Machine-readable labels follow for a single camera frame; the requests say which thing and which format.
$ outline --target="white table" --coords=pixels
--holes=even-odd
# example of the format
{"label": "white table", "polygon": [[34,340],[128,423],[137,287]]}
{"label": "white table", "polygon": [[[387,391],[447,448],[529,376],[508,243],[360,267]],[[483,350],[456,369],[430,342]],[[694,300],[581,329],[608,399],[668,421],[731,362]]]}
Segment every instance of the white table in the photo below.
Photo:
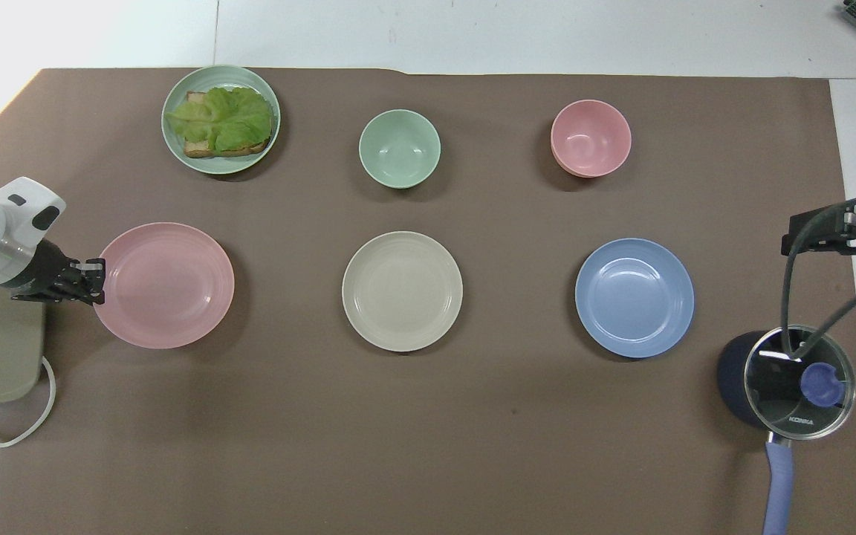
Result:
{"label": "white table", "polygon": [[[840,4],[825,0],[11,4],[0,6],[0,109],[39,68],[49,67],[227,63],[394,68],[414,74],[829,78],[846,196],[852,197],[856,196],[856,30],[839,17]],[[856,278],[856,259],[854,273]]]}

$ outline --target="green bowl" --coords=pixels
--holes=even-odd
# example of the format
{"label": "green bowl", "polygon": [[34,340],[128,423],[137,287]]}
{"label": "green bowl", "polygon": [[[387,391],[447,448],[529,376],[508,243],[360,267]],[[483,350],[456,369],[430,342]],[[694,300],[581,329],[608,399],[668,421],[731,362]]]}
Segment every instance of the green bowl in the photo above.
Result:
{"label": "green bowl", "polygon": [[428,178],[441,158],[438,131],[419,113],[390,109],[369,121],[359,139],[359,159],[372,178],[395,189]]}
{"label": "green bowl", "polygon": [[[174,129],[170,128],[170,124],[164,115],[183,104],[187,100],[188,91],[205,92],[211,88],[251,88],[261,94],[262,98],[265,98],[266,104],[269,105],[269,112],[273,116],[273,129],[269,134],[269,143],[266,143],[266,149],[258,155],[234,156],[232,158],[190,158],[184,154],[183,137],[177,135]],[[180,82],[177,82],[177,85],[174,85],[173,89],[170,89],[170,94],[163,102],[163,111],[160,112],[160,131],[163,132],[163,141],[167,143],[170,152],[173,152],[173,155],[190,169],[207,174],[230,174],[241,172],[254,165],[266,155],[266,152],[269,152],[273,143],[276,142],[276,137],[279,136],[279,120],[281,118],[276,94],[256,72],[235,65],[214,65],[213,67],[198,68],[197,71],[184,76]]]}

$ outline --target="blue lid handle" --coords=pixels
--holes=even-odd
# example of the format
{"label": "blue lid handle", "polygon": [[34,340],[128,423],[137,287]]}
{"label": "blue lid handle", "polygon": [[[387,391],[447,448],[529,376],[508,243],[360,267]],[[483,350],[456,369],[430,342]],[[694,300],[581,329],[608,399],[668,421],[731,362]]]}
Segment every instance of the blue lid handle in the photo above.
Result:
{"label": "blue lid handle", "polygon": [[801,393],[815,406],[826,409],[841,402],[845,385],[838,380],[834,366],[829,363],[812,363],[801,374]]}

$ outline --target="pot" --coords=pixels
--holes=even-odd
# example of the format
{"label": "pot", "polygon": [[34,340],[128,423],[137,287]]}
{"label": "pot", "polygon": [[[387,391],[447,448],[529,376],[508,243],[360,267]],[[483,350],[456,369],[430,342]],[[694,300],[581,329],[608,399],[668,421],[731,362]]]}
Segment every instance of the pot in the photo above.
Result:
{"label": "pot", "polygon": [[[792,348],[814,332],[789,325]],[[821,438],[845,422],[854,403],[854,372],[832,338],[815,343],[801,361],[782,350],[781,328],[752,331],[722,350],[718,366],[722,400],[735,416],[768,431],[765,454],[771,487],[763,535],[784,535],[791,508],[794,461],[791,441]]]}

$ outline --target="bread slice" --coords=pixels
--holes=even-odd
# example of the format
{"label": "bread slice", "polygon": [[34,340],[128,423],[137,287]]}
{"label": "bread slice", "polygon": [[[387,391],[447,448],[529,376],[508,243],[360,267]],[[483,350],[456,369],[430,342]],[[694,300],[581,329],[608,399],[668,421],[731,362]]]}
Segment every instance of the bread slice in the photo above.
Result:
{"label": "bread slice", "polygon": [[[205,92],[188,91],[187,102],[197,102],[203,104]],[[220,156],[221,158],[229,158],[233,156],[258,155],[266,149],[266,143],[269,143],[269,138],[264,139],[256,145],[244,146],[244,148],[236,150],[224,150],[223,152],[214,152],[210,150],[210,143],[204,141],[195,141],[193,143],[184,141],[184,154],[190,158],[212,158]]]}

